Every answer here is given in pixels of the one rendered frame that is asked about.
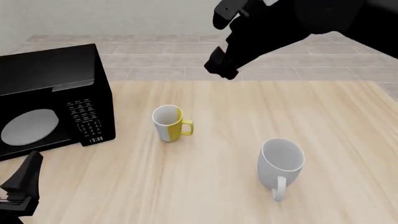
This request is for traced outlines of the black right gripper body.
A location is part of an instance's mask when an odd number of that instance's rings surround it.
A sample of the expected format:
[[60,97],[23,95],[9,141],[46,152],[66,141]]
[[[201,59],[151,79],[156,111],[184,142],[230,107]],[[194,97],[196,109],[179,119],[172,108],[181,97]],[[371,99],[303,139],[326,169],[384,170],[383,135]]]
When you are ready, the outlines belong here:
[[204,64],[204,68],[210,74],[217,74],[227,80],[234,80],[239,73],[234,65],[233,56],[227,54],[220,46],[217,46],[211,53],[208,61]]

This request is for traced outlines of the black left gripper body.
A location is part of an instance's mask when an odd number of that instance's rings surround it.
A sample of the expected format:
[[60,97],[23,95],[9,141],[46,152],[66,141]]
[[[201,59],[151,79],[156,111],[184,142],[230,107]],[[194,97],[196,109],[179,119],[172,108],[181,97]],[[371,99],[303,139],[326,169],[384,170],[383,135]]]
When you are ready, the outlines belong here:
[[26,197],[22,201],[8,201],[0,199],[0,218],[32,216],[39,201],[32,197]]

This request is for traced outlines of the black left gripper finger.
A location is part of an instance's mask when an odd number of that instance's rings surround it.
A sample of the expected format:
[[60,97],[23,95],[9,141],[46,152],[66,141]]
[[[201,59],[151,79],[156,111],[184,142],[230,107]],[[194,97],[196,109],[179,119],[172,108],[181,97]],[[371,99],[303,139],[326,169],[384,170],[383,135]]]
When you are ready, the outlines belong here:
[[22,163],[22,192],[29,197],[39,199],[39,175],[43,156],[38,151],[32,151]]
[[10,176],[0,188],[6,192],[6,198],[2,201],[23,201],[26,195],[26,163],[21,166]]

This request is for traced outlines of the yellow and white mug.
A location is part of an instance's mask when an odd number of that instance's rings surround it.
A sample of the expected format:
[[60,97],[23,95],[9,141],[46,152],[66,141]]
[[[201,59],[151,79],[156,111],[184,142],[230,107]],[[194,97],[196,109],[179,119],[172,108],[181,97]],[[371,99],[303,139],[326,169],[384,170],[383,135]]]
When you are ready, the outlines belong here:
[[183,119],[183,111],[175,105],[159,106],[152,112],[152,121],[161,140],[172,142],[181,135],[191,136],[193,121]]

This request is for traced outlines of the grey round microwave turntable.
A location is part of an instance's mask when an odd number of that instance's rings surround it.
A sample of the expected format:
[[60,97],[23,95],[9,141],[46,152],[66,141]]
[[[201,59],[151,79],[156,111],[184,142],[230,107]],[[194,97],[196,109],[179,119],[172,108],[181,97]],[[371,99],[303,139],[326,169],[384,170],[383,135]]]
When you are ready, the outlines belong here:
[[1,132],[1,140],[10,146],[35,143],[48,136],[59,123],[53,110],[33,110],[8,122]]

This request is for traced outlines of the black microwave oven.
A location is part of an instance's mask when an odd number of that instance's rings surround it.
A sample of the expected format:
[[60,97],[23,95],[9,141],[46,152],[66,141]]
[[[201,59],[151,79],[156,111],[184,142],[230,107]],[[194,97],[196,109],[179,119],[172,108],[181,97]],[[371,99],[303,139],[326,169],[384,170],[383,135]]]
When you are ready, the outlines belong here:
[[[1,140],[8,122],[41,109],[59,119],[48,136],[23,146]],[[0,56],[0,161],[115,137],[113,95],[95,44]]]

